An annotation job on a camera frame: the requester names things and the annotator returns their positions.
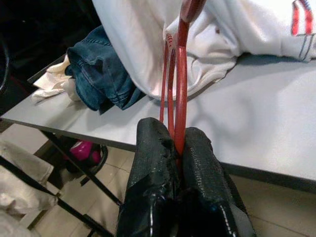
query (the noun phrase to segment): denim jacket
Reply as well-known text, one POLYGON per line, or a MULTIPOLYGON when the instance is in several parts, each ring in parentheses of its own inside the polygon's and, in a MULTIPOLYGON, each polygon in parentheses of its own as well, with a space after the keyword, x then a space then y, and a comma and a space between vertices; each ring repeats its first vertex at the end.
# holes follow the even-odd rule
POLYGON ((112 102, 121 109, 133 105, 141 96, 102 26, 67 50, 70 66, 66 74, 76 79, 76 91, 92 110, 112 102))

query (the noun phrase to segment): tiled floor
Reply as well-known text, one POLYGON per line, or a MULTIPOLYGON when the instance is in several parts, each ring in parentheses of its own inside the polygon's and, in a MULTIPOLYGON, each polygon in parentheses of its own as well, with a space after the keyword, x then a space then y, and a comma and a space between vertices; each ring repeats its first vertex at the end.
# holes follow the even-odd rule
MULTIPOLYGON (((134 153, 109 148, 107 163, 98 178, 123 200, 134 153)), ((267 183, 234 177, 238 190, 261 237, 316 236, 316 195, 267 183)), ((67 183, 62 199, 82 213, 88 213, 112 233, 115 232, 118 207, 98 188, 80 179, 67 183)), ((48 211, 35 225, 43 237, 85 237, 89 229, 59 207, 48 211)))

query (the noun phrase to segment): white table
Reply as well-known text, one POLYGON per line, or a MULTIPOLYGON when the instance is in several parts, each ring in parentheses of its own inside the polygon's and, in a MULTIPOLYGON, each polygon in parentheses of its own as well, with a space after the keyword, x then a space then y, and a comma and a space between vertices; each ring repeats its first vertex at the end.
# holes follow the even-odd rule
MULTIPOLYGON (((159 102, 148 96, 100 115, 61 94, 37 105, 28 97, 2 118, 132 150, 138 121, 158 116, 159 102)), ((316 193, 316 60, 241 57, 188 102, 187 126, 206 133, 231 173, 316 193)))

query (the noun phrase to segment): floor tile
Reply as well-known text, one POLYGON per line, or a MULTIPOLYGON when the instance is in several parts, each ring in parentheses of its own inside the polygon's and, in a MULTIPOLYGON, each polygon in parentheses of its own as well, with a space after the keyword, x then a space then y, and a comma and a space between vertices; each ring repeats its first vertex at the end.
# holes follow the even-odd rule
MULTIPOLYGON (((116 167, 105 164, 98 172, 97 177, 104 185, 109 186, 118 170, 116 167)), ((98 199, 106 196, 104 193, 100 195, 99 189, 91 181, 81 187, 80 181, 82 178, 68 182, 61 191, 63 194, 61 199, 81 214, 85 214, 98 199)), ((80 220, 56 206, 40 219, 35 225, 35 230, 43 237, 69 236, 79 223, 81 223, 80 220)))
POLYGON ((251 221, 258 237, 305 237, 305 235, 301 235, 256 217, 251 217, 251 221))
POLYGON ((130 170, 132 169, 133 161, 134 161, 135 153, 132 152, 122 165, 121 169, 126 170, 128 173, 130 173, 130 170))
POLYGON ((316 236, 316 195, 232 176, 249 214, 316 236))
POLYGON ((19 124, 11 125, 1 137, 31 154, 34 154, 48 139, 37 129, 19 124))
POLYGON ((127 157, 129 157, 133 152, 124 151, 114 147, 108 147, 109 154, 106 163, 113 165, 117 168, 121 168, 121 166, 126 161, 127 157))
MULTIPOLYGON (((120 200, 124 200, 126 185, 129 173, 125 170, 119 170, 116 176, 109 184, 109 190, 113 192, 120 200)), ((119 207, 114 204, 108 197, 100 196, 88 211, 88 214, 103 225, 111 233, 115 233, 119 207)), ((89 229, 80 223, 71 237, 82 236, 82 233, 89 233, 89 229)))

